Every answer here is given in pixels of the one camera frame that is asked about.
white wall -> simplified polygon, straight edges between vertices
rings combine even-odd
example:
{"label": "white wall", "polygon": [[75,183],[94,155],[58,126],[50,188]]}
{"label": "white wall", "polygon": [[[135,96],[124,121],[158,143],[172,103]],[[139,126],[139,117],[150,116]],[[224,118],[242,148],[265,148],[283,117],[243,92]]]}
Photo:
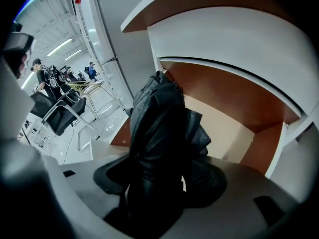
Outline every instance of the white wall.
{"label": "white wall", "polygon": [[270,179],[296,200],[307,199],[319,168],[319,132],[312,126],[299,143],[286,145]]}
{"label": "white wall", "polygon": [[79,56],[76,56],[72,60],[66,61],[65,65],[71,67],[71,70],[74,72],[74,76],[78,78],[77,74],[79,71],[82,71],[84,77],[87,81],[90,80],[89,76],[84,72],[84,67],[90,66],[90,62],[92,62],[92,58],[89,52],[82,53]]}
{"label": "white wall", "polygon": [[208,156],[239,163],[255,134],[214,107],[184,96],[186,107],[203,115],[200,124],[211,138],[211,143],[207,146]]}
{"label": "white wall", "polygon": [[111,43],[133,96],[155,73],[147,31],[122,33],[121,24],[142,0],[100,0]]}

chair backrest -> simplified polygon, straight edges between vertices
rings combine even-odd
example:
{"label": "chair backrest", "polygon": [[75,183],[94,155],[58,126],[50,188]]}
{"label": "chair backrest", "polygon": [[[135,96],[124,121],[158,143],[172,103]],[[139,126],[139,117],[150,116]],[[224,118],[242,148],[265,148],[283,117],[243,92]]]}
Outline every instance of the chair backrest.
{"label": "chair backrest", "polygon": [[84,72],[85,72],[87,75],[90,75],[90,71],[89,71],[89,67],[88,67],[88,66],[84,67]]}
{"label": "chair backrest", "polygon": [[41,119],[47,114],[55,104],[55,100],[50,99],[45,94],[41,92],[36,92],[30,96],[35,104],[31,110],[31,113],[40,117]]}
{"label": "chair backrest", "polygon": [[[30,96],[35,104],[30,111],[32,114],[40,117],[41,119],[48,113],[52,106],[55,105],[55,100],[50,99],[45,94],[41,92],[36,92],[35,94]],[[49,123],[52,130],[55,131],[57,126],[59,125],[60,119],[63,115],[63,107],[58,107],[52,115],[46,120]]]}

grey surface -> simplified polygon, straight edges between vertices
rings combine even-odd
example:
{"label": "grey surface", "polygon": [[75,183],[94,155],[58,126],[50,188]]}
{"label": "grey surface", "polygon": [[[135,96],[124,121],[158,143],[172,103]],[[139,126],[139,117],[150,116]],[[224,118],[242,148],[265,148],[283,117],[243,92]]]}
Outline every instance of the grey surface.
{"label": "grey surface", "polygon": [[308,197],[319,168],[319,132],[312,126],[299,143],[286,145],[270,179],[299,202]]}
{"label": "grey surface", "polygon": [[99,0],[115,54],[133,96],[155,73],[147,31],[122,33],[121,24],[142,0]]}
{"label": "grey surface", "polygon": [[[203,159],[225,172],[228,180],[225,193],[210,207],[185,209],[179,220],[161,238],[249,238],[267,229],[261,212],[253,202],[255,197],[271,196],[284,212],[297,205],[289,194],[250,168],[212,157],[204,156]],[[92,179],[95,167],[106,162],[110,160],[100,159],[61,167],[62,170],[77,172],[73,179],[70,176],[67,181],[100,217],[110,211],[113,204],[117,206],[118,201],[97,189]]]}
{"label": "grey surface", "polygon": [[[130,238],[95,215],[77,196],[64,177],[57,161],[48,156],[42,156],[48,171],[55,197],[66,217],[69,219],[77,238]],[[111,158],[101,159],[103,164],[111,162]]]}
{"label": "grey surface", "polygon": [[95,184],[93,174],[97,168],[119,156],[122,155],[60,166],[62,172],[72,170],[76,173],[67,177],[66,181],[87,207],[100,218],[104,218],[114,207],[119,205],[120,197],[106,194]]}
{"label": "grey surface", "polygon": [[285,212],[297,204],[275,183],[250,168],[213,157],[203,159],[225,172],[228,180],[225,193],[210,207],[185,209],[161,238],[250,238],[267,228],[253,198],[271,196]]}

ceiling light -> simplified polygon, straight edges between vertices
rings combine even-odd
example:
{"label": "ceiling light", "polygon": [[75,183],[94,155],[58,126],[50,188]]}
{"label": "ceiling light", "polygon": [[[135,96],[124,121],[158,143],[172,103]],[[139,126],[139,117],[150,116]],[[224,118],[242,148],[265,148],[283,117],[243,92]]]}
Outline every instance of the ceiling light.
{"label": "ceiling light", "polygon": [[63,42],[62,44],[60,44],[59,46],[57,46],[54,50],[52,50],[49,54],[48,57],[51,56],[54,52],[56,52],[59,48],[63,47],[65,44],[67,44],[68,42],[72,41],[72,38],[67,39],[65,42]]}
{"label": "ceiling light", "polygon": [[24,89],[24,87],[26,86],[26,84],[28,83],[28,81],[32,78],[32,76],[34,75],[34,73],[30,73],[30,75],[28,76],[28,78],[25,80],[25,82],[22,85],[22,89]]}
{"label": "ceiling light", "polygon": [[70,57],[73,57],[74,55],[78,54],[79,52],[81,52],[81,50],[74,52],[71,56],[68,56],[65,60],[68,60]]}

chair leg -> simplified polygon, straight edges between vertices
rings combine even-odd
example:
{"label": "chair leg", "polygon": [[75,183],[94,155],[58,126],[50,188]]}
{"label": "chair leg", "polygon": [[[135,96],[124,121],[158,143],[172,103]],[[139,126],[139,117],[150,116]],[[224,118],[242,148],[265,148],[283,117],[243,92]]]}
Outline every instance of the chair leg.
{"label": "chair leg", "polygon": [[84,124],[85,124],[85,127],[83,127],[82,129],[79,130],[78,132],[78,144],[77,144],[77,150],[82,152],[84,151],[84,149],[88,146],[88,144],[85,144],[82,148],[80,148],[80,132],[82,130],[84,130],[86,127],[94,130],[97,134],[96,136],[93,138],[94,140],[97,140],[100,138],[100,135],[99,135],[99,132],[94,128],[92,127],[89,123],[87,123],[83,118],[81,118],[75,111],[72,110],[71,107],[69,107],[68,105],[65,106],[66,109],[68,109],[74,116],[76,116],[80,121],[82,121]]}

